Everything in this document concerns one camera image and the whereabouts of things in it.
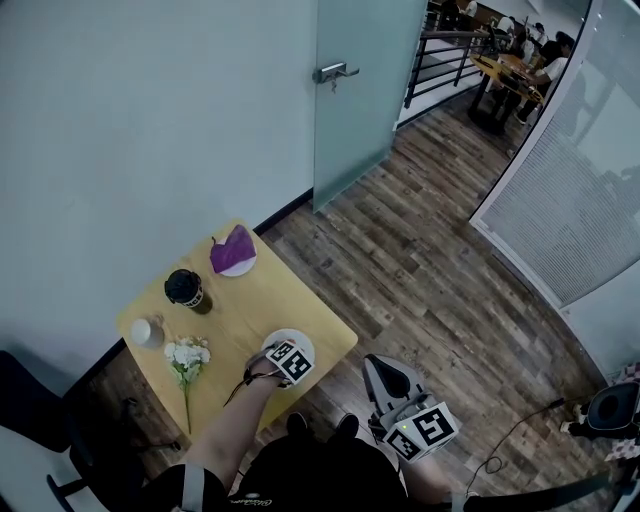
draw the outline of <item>doorframe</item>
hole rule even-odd
[[[514,155],[513,159],[489,194],[484,198],[484,201],[482,201],[480,206],[478,206],[469,219],[469,223],[487,240],[489,240],[489,242],[491,242],[491,244],[496,247],[496,249],[498,249],[511,262],[511,264],[513,264],[531,282],[531,284],[558,313],[560,313],[560,309],[562,307],[566,307],[567,304],[563,305],[561,303],[560,299],[544,283],[540,276],[538,276],[533,269],[531,269],[529,265],[527,265],[506,244],[506,242],[504,242],[496,233],[491,231],[489,226],[482,220],[482,217],[502,193],[516,172],[518,172],[525,159],[529,156],[529,153],[531,153],[532,149],[540,140],[540,137],[546,130],[555,113],[558,111],[558,108],[560,108],[562,101],[566,97],[569,88],[578,75],[578,72],[582,67],[582,63],[591,48],[593,35],[597,31],[598,22],[602,18],[600,11],[602,10],[603,3],[604,0],[591,0],[589,2],[585,21],[578,34],[577,42],[573,53],[571,54],[571,58],[560,77],[560,82],[553,91],[546,107],[542,111],[542,114],[533,126],[533,129],[525,139],[524,143],[520,146],[520,149]]]

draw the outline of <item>wooden floor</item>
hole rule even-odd
[[[522,128],[486,136],[466,117],[473,93],[401,129],[391,158],[319,213],[309,204],[264,239],[358,334],[356,348],[295,409],[320,438],[346,412],[366,426],[371,414],[360,367],[367,353],[413,365],[462,422],[459,436],[435,457],[463,492],[475,468],[523,416],[558,397],[593,393],[603,382],[553,311],[509,273],[468,224],[504,170]],[[93,398],[116,414],[137,397],[136,442],[187,440],[158,403],[127,351],[90,384]],[[605,467],[607,443],[558,432],[569,407],[522,425],[497,452],[504,468],[479,473],[474,490],[506,494],[557,486]],[[262,432],[243,464],[284,433],[284,419]],[[361,429],[361,436],[370,435]],[[149,476],[180,453],[144,455]],[[601,492],[563,510],[608,510]]]

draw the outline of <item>shoe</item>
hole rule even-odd
[[[355,414],[346,414],[336,427],[336,436],[341,439],[354,439],[358,435],[360,422]]]
[[[307,420],[299,412],[289,414],[287,418],[287,432],[290,436],[301,436],[309,432]]]
[[[587,421],[587,415],[582,414],[582,406],[580,404],[576,404],[573,406],[573,415],[576,418],[576,421],[582,425],[585,421]]]

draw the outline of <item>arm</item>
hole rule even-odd
[[[451,494],[451,486],[440,467],[427,455],[413,464],[400,459],[407,494],[423,505],[437,505]]]
[[[527,81],[529,85],[542,85],[551,82],[551,78],[546,73],[541,73],[540,75],[529,77]]]
[[[254,373],[269,373],[276,367],[266,359],[254,366]],[[181,464],[190,462],[211,471],[229,492],[240,462],[253,443],[267,401],[280,379],[256,379],[240,391],[191,445]]]

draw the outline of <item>purple napkin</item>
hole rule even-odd
[[[216,274],[224,272],[236,263],[253,258],[256,250],[251,235],[244,226],[238,224],[224,244],[214,243],[211,248],[211,264]]]

